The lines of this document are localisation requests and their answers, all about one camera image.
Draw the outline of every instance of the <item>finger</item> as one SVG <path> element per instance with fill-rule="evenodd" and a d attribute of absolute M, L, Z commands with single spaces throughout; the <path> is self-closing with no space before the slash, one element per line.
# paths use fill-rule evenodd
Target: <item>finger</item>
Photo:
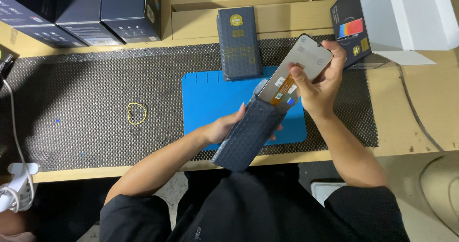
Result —
<path fill-rule="evenodd" d="M 235 123 L 239 122 L 242 119 L 242 117 L 244 116 L 245 113 L 246 113 L 246 105 L 244 103 L 242 103 L 241 106 L 239 107 L 238 111 L 234 112 L 233 114 L 221 117 L 220 121 L 224 125 L 235 124 Z"/>
<path fill-rule="evenodd" d="M 346 62 L 346 51 L 336 41 L 322 41 L 322 46 L 331 51 L 333 59 L 331 59 L 330 67 L 342 71 Z"/>
<path fill-rule="evenodd" d="M 312 93 L 314 86 L 307 77 L 306 73 L 300 67 L 292 67 L 290 74 L 295 80 L 302 96 Z"/>

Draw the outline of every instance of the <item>barcode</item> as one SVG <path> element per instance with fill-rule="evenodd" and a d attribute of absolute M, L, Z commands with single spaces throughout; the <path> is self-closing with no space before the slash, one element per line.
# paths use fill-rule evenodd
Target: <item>barcode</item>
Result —
<path fill-rule="evenodd" d="M 118 43 L 112 38 L 95 38 L 95 39 L 84 39 L 93 46 L 109 46 L 118 45 Z"/>

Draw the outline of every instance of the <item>floor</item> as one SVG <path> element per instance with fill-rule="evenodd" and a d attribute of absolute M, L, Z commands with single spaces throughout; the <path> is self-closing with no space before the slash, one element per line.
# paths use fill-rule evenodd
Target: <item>floor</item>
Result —
<path fill-rule="evenodd" d="M 439 238 L 444 242 L 458 241 L 458 238 L 432 214 L 417 185 L 422 169 L 439 156 L 430 153 L 377 158 L 385 169 L 390 187 L 397 197 L 411 241 L 438 241 Z M 299 182 L 309 192 L 312 180 L 340 181 L 340 176 L 331 161 L 300 163 L 299 167 Z M 177 204 L 187 189 L 187 179 L 183 172 L 179 172 L 156 193 L 169 205 L 172 228 L 175 227 Z M 98 228 L 97 225 L 93 226 L 78 242 L 98 241 Z"/>

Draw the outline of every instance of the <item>person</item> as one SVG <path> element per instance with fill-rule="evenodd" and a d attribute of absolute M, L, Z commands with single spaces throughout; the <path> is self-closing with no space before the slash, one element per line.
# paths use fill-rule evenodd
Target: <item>person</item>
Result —
<path fill-rule="evenodd" d="M 322 45 L 334 57 L 316 82 L 299 67 L 290 73 L 347 183 L 325 207 L 299 184 L 291 164 L 191 171 L 171 230 L 167 204 L 152 195 L 204 147 L 221 142 L 244 116 L 243 104 L 129 169 L 100 211 L 100 241 L 408 241 L 382 167 L 333 113 L 346 52 L 336 42 Z"/>

